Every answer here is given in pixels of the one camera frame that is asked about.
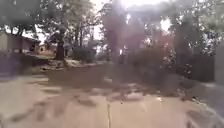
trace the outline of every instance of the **pavement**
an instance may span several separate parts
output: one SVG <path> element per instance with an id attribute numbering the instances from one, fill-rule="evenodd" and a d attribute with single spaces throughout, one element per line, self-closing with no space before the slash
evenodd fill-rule
<path id="1" fill-rule="evenodd" d="M 0 128 L 224 128 L 203 105 L 156 95 L 146 85 L 107 66 L 6 79 Z"/>
<path id="2" fill-rule="evenodd" d="M 209 107 L 210 111 L 216 113 L 222 120 L 224 119 L 224 86 L 216 83 L 204 83 L 200 88 L 197 96 L 201 102 Z"/>

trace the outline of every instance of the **house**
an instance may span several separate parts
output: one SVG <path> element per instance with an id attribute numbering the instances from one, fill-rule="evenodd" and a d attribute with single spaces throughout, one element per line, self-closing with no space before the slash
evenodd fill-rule
<path id="1" fill-rule="evenodd" d="M 39 40 L 21 37 L 14 34 L 9 34 L 6 32 L 0 32 L 0 51 L 1 52 L 18 52 L 20 43 L 22 40 L 22 49 L 24 53 L 38 51 L 38 46 L 40 44 Z"/>
<path id="2" fill-rule="evenodd" d="M 57 50 L 56 45 L 48 45 L 48 44 L 42 44 L 38 48 L 38 53 L 41 55 L 49 55 L 49 56 L 54 56 L 55 52 Z"/>

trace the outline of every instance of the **sky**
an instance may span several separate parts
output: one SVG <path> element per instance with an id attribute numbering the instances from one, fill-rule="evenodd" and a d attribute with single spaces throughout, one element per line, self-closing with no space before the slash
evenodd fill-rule
<path id="1" fill-rule="evenodd" d="M 90 0 L 91 2 L 93 2 L 95 4 L 95 9 L 96 10 L 100 10 L 103 6 L 103 3 L 107 2 L 108 0 Z M 160 2 L 164 2 L 164 1 L 168 1 L 168 0 L 121 0 L 121 4 L 127 8 L 133 5 L 145 5 L 145 4 L 152 4 L 152 5 L 156 5 Z M 161 26 L 162 28 L 167 31 L 169 26 L 170 26 L 170 22 L 168 20 L 166 21 L 162 21 L 161 22 Z M 94 28 L 94 38 L 95 39 L 100 39 L 101 36 L 99 35 L 100 32 L 100 27 L 96 26 Z M 25 37 L 31 37 L 30 34 L 24 34 Z M 43 43 L 46 39 L 46 37 L 43 34 L 38 34 L 39 36 L 39 40 Z"/>

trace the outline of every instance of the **bush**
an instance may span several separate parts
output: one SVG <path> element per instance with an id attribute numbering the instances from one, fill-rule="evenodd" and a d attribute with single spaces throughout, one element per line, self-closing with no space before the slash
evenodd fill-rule
<path id="1" fill-rule="evenodd" d="M 176 58 L 172 57 L 166 65 L 166 70 L 192 80 L 202 82 L 211 82 L 214 80 L 214 56 L 201 53 L 184 58 L 188 59 L 178 64 L 176 63 Z"/>
<path id="2" fill-rule="evenodd" d="M 165 57 L 169 53 L 161 46 L 151 46 L 129 55 L 128 61 L 135 67 L 160 68 L 164 65 Z"/>
<path id="3" fill-rule="evenodd" d="M 85 63 L 92 63 L 95 59 L 95 55 L 96 51 L 92 48 L 77 47 L 73 49 L 72 58 Z"/>

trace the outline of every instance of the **tree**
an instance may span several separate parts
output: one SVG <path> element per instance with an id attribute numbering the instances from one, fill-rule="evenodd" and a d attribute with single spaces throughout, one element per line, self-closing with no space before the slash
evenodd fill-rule
<path id="1" fill-rule="evenodd" d="M 19 39 L 19 52 L 22 53 L 22 34 L 24 31 L 36 33 L 35 25 L 38 23 L 37 18 L 40 12 L 40 0 L 1 0 L 0 1 L 0 22 L 1 28 L 5 30 L 10 28 L 13 34 Z"/>
<path id="2" fill-rule="evenodd" d="M 138 53 L 144 50 L 139 48 L 139 45 L 147 42 L 150 45 L 146 49 L 151 52 L 145 53 L 165 53 L 171 56 L 174 61 L 169 62 L 174 62 L 176 73 L 186 76 L 191 70 L 190 67 L 199 69 L 198 65 L 204 60 L 212 61 L 211 57 L 214 56 L 223 35 L 221 26 L 224 6 L 221 0 L 176 0 L 156 6 L 133 6 L 128 9 L 118 9 L 118 5 L 116 1 L 107 3 L 101 12 L 102 30 L 112 53 L 118 53 L 124 46 Z M 168 49 L 167 41 L 162 39 L 166 35 L 160 24 L 162 20 L 167 19 L 171 22 Z"/>
<path id="3" fill-rule="evenodd" d="M 58 46 L 56 59 L 64 59 L 64 57 L 62 57 L 63 55 L 59 55 L 64 54 L 63 52 L 59 52 L 64 51 L 63 39 L 67 38 L 67 41 L 73 42 L 72 40 L 75 36 L 74 46 L 78 46 L 78 40 L 83 38 L 83 30 L 82 36 L 79 36 L 80 29 L 83 28 L 86 22 L 85 19 L 92 10 L 92 3 L 89 0 L 48 1 L 42 6 L 42 10 L 42 17 L 44 19 L 42 21 L 44 22 L 41 28 L 47 33 L 52 33 L 53 40 L 51 42 L 56 43 Z M 59 37 L 63 39 L 57 39 L 58 42 L 54 42 L 55 35 L 60 35 Z"/>

